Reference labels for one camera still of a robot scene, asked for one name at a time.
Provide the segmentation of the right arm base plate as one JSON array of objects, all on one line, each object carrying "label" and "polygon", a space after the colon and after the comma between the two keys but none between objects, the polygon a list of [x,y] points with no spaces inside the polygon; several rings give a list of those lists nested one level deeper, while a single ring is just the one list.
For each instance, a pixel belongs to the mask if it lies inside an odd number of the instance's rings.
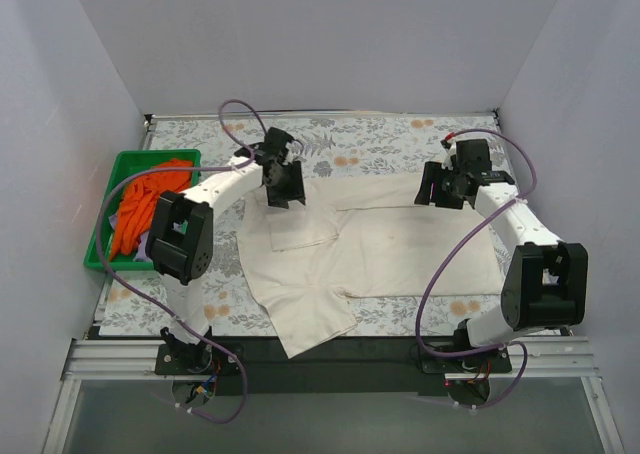
[{"label": "right arm base plate", "polygon": [[417,343],[409,348],[409,359],[413,361],[419,370],[425,374],[435,373],[461,373],[484,375],[504,374],[512,371],[509,354],[505,350],[492,350],[463,357],[434,356],[423,349]]}]

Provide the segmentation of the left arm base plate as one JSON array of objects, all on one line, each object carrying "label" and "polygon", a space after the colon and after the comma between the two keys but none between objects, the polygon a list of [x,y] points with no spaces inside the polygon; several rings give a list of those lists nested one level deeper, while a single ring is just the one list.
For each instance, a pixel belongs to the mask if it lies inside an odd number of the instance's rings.
[{"label": "left arm base plate", "polygon": [[158,376],[174,377],[176,380],[202,381],[217,371],[217,391],[221,395],[240,395],[244,389],[238,365],[228,354],[210,346],[197,349],[196,357],[177,354],[163,342],[158,350],[153,372]]}]

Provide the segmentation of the cream white t shirt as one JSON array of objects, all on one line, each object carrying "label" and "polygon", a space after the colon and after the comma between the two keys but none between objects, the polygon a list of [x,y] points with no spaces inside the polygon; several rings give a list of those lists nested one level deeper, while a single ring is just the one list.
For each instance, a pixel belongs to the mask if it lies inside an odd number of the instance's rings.
[{"label": "cream white t shirt", "polygon": [[310,178],[306,202],[271,207],[245,197],[237,232],[253,298],[293,358],[353,329],[348,300],[420,296],[481,216],[418,206],[417,173]]}]

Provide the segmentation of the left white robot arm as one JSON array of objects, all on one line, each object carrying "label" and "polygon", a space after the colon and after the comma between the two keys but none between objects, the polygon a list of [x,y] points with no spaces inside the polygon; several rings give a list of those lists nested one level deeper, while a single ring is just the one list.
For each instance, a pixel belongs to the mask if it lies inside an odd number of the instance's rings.
[{"label": "left white robot arm", "polygon": [[160,195],[146,254],[166,291],[171,324],[161,330],[171,357],[193,374],[213,360],[201,277],[213,259],[214,221],[245,194],[264,187],[270,207],[306,203],[301,162],[289,133],[270,128],[262,141],[242,147],[224,169],[181,193]]}]

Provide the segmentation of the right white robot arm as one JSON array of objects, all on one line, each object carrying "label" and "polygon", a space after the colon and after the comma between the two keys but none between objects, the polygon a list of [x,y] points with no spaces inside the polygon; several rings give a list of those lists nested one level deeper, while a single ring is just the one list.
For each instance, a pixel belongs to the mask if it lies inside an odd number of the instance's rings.
[{"label": "right white robot arm", "polygon": [[426,163],[417,205],[462,209],[469,206],[482,221],[459,241],[444,260],[454,257],[485,227],[491,227],[508,249],[511,262],[499,294],[500,303],[475,319],[463,321],[444,346],[433,347],[421,336],[419,349],[429,356],[454,359],[464,371],[475,371],[518,337],[582,322],[586,307],[588,253],[549,230],[529,208],[527,192],[504,170],[493,167],[485,136],[463,130],[441,142],[442,162]]}]

